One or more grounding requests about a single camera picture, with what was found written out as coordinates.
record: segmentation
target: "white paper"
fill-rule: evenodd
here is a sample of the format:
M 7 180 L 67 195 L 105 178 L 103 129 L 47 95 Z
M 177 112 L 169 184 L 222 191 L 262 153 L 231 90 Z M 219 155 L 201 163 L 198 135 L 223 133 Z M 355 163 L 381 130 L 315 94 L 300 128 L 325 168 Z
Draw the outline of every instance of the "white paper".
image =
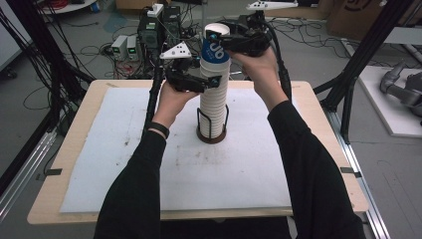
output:
M 149 89 L 110 88 L 72 173 L 61 212 L 99 212 L 140 142 Z M 199 97 L 170 129 L 160 169 L 161 210 L 291 206 L 267 109 L 252 89 L 229 89 L 226 138 L 198 139 Z

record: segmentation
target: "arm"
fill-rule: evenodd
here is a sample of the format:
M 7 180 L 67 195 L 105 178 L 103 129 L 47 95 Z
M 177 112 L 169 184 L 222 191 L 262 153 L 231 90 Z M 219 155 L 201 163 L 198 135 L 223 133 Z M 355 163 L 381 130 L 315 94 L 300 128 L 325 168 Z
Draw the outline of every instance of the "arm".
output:
M 194 93 L 162 86 L 152 121 L 170 128 Z M 164 134 L 154 128 L 145 133 L 127 166 L 108 190 L 94 238 L 159 238 L 159 168 L 165 150 Z
M 298 238 L 364 238 L 344 182 L 332 157 L 311 133 L 279 84 L 276 58 L 268 49 L 260 58 L 231 53 L 243 63 L 270 114 L 292 200 Z

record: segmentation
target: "black sleeve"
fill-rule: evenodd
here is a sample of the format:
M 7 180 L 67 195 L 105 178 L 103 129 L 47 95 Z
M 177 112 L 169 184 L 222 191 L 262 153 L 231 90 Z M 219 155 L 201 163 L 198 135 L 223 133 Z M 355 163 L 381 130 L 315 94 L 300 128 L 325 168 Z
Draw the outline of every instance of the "black sleeve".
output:
M 298 238 L 365 238 L 332 157 L 290 102 L 268 116 L 283 159 Z
M 105 197 L 94 238 L 159 238 L 159 168 L 165 139 L 147 131 Z

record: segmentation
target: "wooden table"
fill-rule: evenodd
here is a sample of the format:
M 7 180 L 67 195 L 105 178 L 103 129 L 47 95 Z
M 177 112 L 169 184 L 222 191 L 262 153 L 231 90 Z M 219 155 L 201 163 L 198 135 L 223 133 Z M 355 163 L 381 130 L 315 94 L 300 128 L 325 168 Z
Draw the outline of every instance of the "wooden table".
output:
M 28 215 L 31 224 L 58 224 L 96 222 L 97 213 L 61 213 L 60 207 L 68 189 L 70 177 L 78 156 L 84 147 L 85 139 L 99 111 L 108 88 L 150 88 L 152 81 L 97 80 L 94 81 L 85 96 L 80 109 L 69 129 L 52 168 L 62 168 L 60 175 L 48 176 Z M 307 82 L 292 82 L 293 94 L 301 109 L 301 115 L 319 138 L 338 167 L 350 167 L 340 145 L 323 113 L 317 97 Z M 231 81 L 229 88 L 253 88 L 251 82 Z M 368 208 L 367 201 L 352 173 L 342 174 L 350 201 L 355 212 Z M 246 216 L 282 216 L 292 215 L 292 209 L 251 208 L 225 210 L 196 210 L 162 212 L 161 219 L 225 218 Z

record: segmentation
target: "hand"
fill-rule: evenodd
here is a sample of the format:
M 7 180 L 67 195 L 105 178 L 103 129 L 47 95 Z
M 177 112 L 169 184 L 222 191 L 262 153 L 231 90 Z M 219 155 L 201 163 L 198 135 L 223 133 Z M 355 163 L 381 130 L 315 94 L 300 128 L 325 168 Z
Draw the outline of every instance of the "hand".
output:
M 264 101 L 269 112 L 279 103 L 288 100 L 280 86 L 277 59 L 273 49 L 267 49 L 258 58 L 248 57 L 241 53 L 229 52 L 229 54 L 243 64 L 245 74 L 254 82 L 255 92 Z
M 196 96 L 198 96 L 198 94 L 193 92 L 177 92 L 168 82 L 165 82 L 162 85 L 158 109 L 152 118 L 152 121 L 161 123 L 167 128 L 170 128 L 186 103 Z

